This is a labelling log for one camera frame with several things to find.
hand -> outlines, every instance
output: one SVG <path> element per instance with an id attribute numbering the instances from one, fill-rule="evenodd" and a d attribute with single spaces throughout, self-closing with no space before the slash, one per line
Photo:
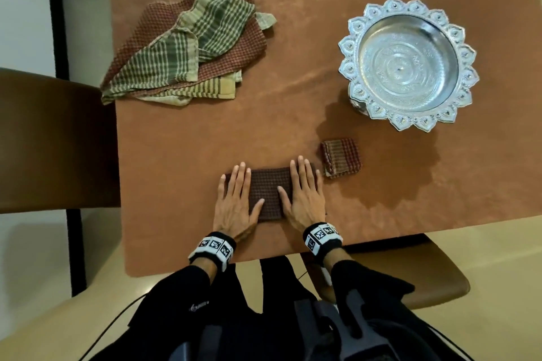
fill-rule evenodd
<path id="1" fill-rule="evenodd" d="M 290 175 L 292 177 L 293 197 L 292 203 L 288 194 L 281 186 L 278 187 L 282 210 L 290 224 L 302 232 L 315 223 L 326 221 L 326 201 L 324 199 L 324 181 L 320 170 L 316 170 L 316 182 L 314 182 L 311 164 L 303 156 L 298 158 L 299 173 L 295 168 L 294 160 L 290 161 Z"/>
<path id="2" fill-rule="evenodd" d="M 248 215 L 250 169 L 245 172 L 244 162 L 241 166 L 235 166 L 231 172 L 226 195 L 224 195 L 225 181 L 226 175 L 222 174 L 218 182 L 213 231 L 229 235 L 235 242 L 239 242 L 256 228 L 264 199 L 260 199 L 252 209 L 252 214 Z"/>

person's right hand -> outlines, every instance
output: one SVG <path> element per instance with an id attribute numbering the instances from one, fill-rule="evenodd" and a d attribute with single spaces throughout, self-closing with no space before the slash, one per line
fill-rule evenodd
<path id="1" fill-rule="evenodd" d="M 318 190 L 316 190 L 309 160 L 303 160 L 303 156 L 299 156 L 298 165 L 299 173 L 295 168 L 295 161 L 290 161 L 293 186 L 292 203 L 290 203 L 284 188 L 279 186 L 278 190 L 285 216 L 292 227 L 303 233 L 307 227 L 326 221 L 326 202 L 324 181 L 320 170 L 316 170 L 316 183 L 318 184 Z"/>

brown table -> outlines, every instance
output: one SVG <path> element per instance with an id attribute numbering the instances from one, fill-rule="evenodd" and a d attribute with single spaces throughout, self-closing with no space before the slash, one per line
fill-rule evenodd
<path id="1" fill-rule="evenodd" d="M 112 0 L 119 47 L 155 0 Z M 256 0 L 278 23 L 232 101 L 188 107 L 117 103 L 127 271 L 176 270 L 211 229 L 221 173 L 316 159 L 321 140 L 353 137 L 364 166 L 325 183 L 346 243 L 542 214 L 542 9 L 539 0 L 422 0 L 464 26 L 478 51 L 474 104 L 430 133 L 397 132 L 354 111 L 337 69 L 347 20 L 385 0 Z M 304 250 L 284 222 L 260 224 L 244 261 Z"/>

petal-shaped rim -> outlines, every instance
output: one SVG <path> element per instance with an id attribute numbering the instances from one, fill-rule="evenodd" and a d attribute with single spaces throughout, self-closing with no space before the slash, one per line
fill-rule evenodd
<path id="1" fill-rule="evenodd" d="M 423 112 L 402 112 L 387 106 L 378 97 L 370 94 L 370 89 L 360 77 L 358 56 L 359 45 L 367 30 L 379 20 L 395 15 L 410 15 L 420 17 L 437 27 L 450 41 L 455 50 L 458 62 L 457 83 L 448 98 L 434 109 Z M 342 61 L 339 72 L 349 79 L 349 96 L 353 103 L 364 103 L 359 106 L 366 109 L 369 117 L 373 119 L 389 119 L 392 125 L 401 131 L 411 125 L 429 132 L 435 127 L 437 121 L 452 123 L 457 116 L 457 108 L 472 103 L 470 88 L 479 80 L 476 70 L 472 68 L 476 51 L 464 43 L 465 29 L 451 24 L 448 16 L 442 9 L 428 9 L 420 0 L 411 0 L 407 3 L 402 0 L 387 0 L 383 5 L 370 3 L 365 6 L 364 15 L 348 21 L 349 36 L 339 42 L 339 47 L 345 59 Z M 351 49 L 351 40 L 354 41 L 354 50 Z"/>

person's left hand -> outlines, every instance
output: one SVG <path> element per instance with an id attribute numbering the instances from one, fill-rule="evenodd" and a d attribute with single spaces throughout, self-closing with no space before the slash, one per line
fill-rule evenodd
<path id="1" fill-rule="evenodd" d="M 245 171 L 245 167 L 244 162 L 234 167 L 226 195 L 224 195 L 226 175 L 222 174 L 218 182 L 213 231 L 229 235 L 235 242 L 241 241 L 256 228 L 264 203 L 264 199 L 260 199 L 252 209 L 252 213 L 248 214 L 250 169 Z"/>

